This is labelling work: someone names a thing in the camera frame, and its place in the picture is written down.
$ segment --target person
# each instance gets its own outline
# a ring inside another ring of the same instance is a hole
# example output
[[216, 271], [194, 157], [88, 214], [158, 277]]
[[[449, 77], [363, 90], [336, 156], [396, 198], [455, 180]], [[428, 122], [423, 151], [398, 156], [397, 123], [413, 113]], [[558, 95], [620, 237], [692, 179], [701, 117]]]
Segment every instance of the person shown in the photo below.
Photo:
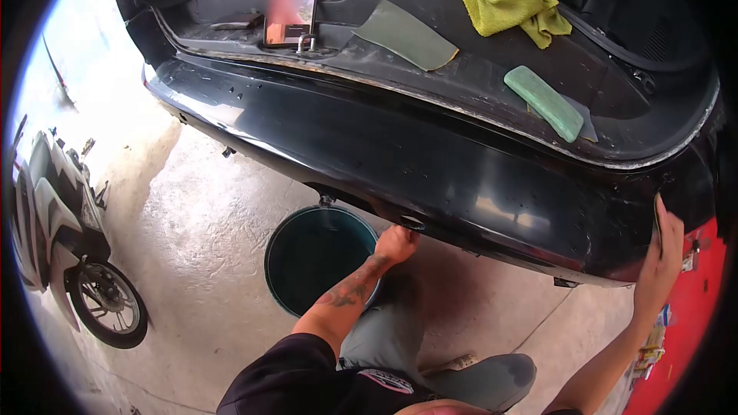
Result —
[[[660, 197], [657, 212], [660, 236], [655, 231], [635, 285], [630, 324], [568, 380], [543, 413], [594, 413], [649, 335], [681, 271], [684, 237], [683, 223]], [[401, 276], [386, 276], [383, 298], [364, 311], [378, 279], [415, 252], [419, 237], [400, 226], [382, 233], [361, 267], [235, 377], [217, 414], [481, 415], [520, 401], [536, 373], [526, 355], [419, 373], [423, 329], [415, 314], [417, 289]]]

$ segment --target black shirt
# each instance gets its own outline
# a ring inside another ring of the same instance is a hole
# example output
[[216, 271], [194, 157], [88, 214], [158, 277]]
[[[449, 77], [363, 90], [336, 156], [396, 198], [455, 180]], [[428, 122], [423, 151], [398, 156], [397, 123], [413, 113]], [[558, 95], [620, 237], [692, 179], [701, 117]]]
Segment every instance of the black shirt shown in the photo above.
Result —
[[392, 414], [434, 399], [443, 397], [398, 370], [356, 367], [336, 371], [331, 346], [316, 335], [298, 333], [283, 338], [242, 370], [223, 396], [217, 414]]

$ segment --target motorcycle wheel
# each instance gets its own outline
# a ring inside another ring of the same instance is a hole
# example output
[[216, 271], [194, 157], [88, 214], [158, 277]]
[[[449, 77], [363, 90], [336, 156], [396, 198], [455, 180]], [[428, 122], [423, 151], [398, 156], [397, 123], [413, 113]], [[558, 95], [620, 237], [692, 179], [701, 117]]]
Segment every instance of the motorcycle wheel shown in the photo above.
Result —
[[128, 278], [110, 263], [90, 260], [86, 264], [100, 275], [109, 276], [118, 289], [118, 300], [110, 301], [100, 294], [97, 284], [79, 268], [67, 271], [67, 287], [71, 304], [82, 324], [109, 346], [129, 349], [138, 346], [148, 330], [148, 312], [141, 296]]

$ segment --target black bucket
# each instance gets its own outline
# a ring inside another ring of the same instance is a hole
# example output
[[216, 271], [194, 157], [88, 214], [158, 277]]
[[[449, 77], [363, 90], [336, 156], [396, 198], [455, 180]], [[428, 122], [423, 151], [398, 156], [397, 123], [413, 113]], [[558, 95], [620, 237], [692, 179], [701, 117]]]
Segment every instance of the black bucket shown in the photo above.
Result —
[[[266, 246], [266, 285], [277, 303], [299, 318], [374, 253], [376, 240], [372, 226], [346, 208], [298, 210], [277, 226]], [[365, 307], [381, 283], [380, 279]]]

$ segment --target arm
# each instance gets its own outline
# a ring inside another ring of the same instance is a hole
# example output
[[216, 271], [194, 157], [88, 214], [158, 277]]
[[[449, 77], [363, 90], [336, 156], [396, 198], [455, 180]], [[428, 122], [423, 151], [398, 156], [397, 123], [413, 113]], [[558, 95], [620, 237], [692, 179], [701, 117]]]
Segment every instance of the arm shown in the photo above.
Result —
[[377, 281], [392, 266], [412, 255], [420, 235], [392, 226], [379, 237], [374, 254], [359, 269], [324, 293], [294, 325], [292, 333], [311, 333], [325, 340], [336, 357], [341, 343], [364, 311]]
[[[577, 371], [543, 413], [575, 408], [583, 415], [594, 413], [618, 382], [653, 328], [658, 312], [682, 268], [684, 223], [663, 206], [659, 196], [661, 241], [654, 233], [633, 295], [633, 317], [612, 343]], [[663, 243], [663, 257], [660, 244]]]

